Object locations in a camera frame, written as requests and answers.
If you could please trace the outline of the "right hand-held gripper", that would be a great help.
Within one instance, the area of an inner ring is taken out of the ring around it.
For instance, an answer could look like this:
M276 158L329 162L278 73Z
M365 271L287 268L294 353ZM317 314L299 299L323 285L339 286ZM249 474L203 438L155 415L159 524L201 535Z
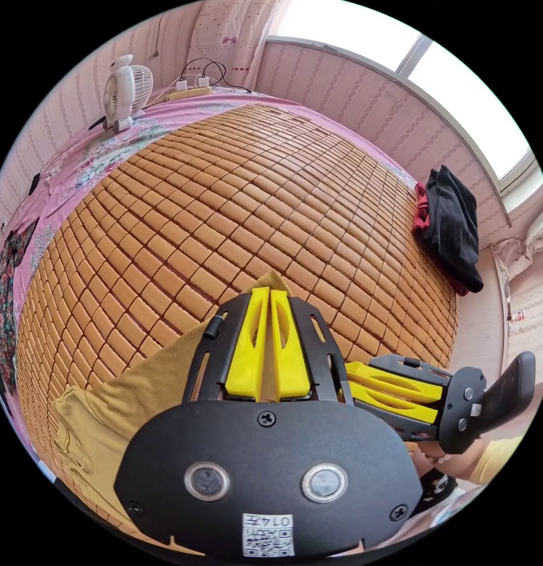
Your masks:
M451 374L396 354L345 368L354 400L404 441L438 441L445 453L459 455L479 436L473 420L481 413L486 389L479 369L465 367Z

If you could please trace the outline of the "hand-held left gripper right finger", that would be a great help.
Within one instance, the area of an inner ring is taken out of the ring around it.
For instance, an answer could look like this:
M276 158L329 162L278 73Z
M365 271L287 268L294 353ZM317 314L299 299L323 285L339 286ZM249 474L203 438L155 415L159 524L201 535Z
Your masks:
M272 353L278 402L310 394L304 352L287 292L271 290Z

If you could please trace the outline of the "person's right hand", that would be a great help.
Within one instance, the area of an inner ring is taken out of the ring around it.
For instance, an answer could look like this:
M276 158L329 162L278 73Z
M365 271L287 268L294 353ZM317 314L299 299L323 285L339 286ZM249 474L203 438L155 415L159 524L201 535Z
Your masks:
M438 441L422 441L417 443L418 451L433 466L444 464L451 458L450 454L445 453Z

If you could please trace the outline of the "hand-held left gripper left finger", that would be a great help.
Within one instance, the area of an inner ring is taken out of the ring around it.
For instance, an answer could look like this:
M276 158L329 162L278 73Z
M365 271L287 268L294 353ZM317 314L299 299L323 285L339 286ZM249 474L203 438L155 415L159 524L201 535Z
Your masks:
M228 396L261 398L270 287L254 288L248 299L226 378Z

